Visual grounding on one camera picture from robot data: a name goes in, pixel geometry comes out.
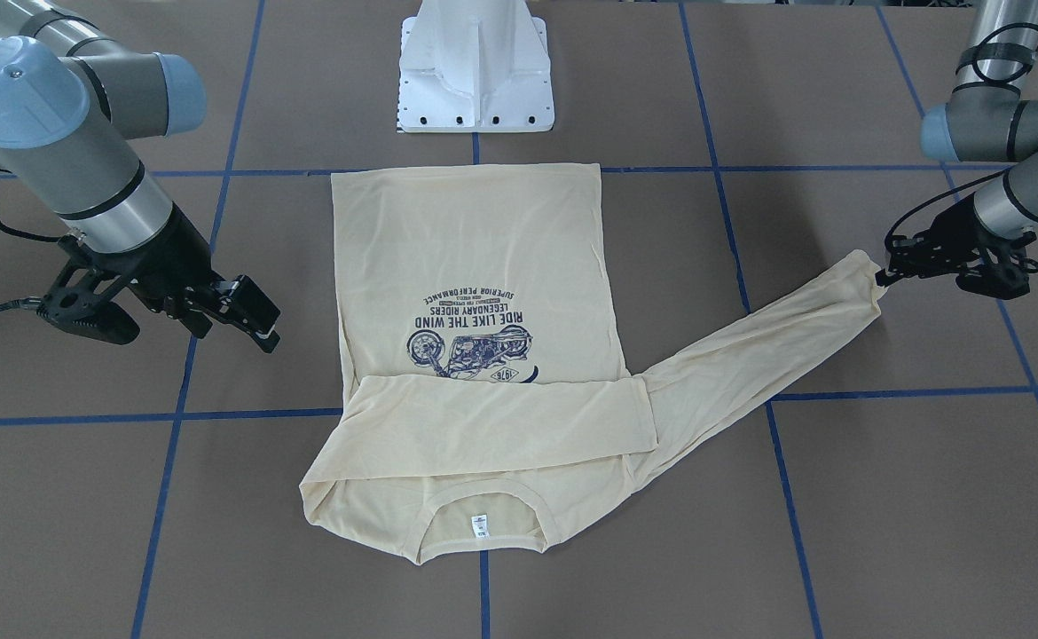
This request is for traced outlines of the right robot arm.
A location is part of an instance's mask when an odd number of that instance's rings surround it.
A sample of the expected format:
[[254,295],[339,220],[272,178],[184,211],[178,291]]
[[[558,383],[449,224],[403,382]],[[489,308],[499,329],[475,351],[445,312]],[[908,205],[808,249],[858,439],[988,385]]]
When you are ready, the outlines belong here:
[[246,275],[226,279],[209,242],[130,145],[201,126],[207,94],[177,54],[141,53],[52,1],[0,1],[0,174],[19,178],[67,231],[48,291],[11,302],[70,335],[137,338],[129,290],[195,338],[231,325],[261,351],[279,308]]

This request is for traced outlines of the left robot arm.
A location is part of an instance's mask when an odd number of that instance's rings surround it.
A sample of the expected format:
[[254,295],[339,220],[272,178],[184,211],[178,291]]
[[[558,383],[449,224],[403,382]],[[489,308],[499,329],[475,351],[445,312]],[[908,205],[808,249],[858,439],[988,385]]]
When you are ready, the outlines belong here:
[[884,239],[880,286],[952,275],[969,294],[1014,299],[1038,262],[1026,248],[1038,227],[1038,1],[979,1],[968,48],[946,104],[922,118],[921,148],[943,162],[1002,162],[962,186],[963,198],[929,229]]

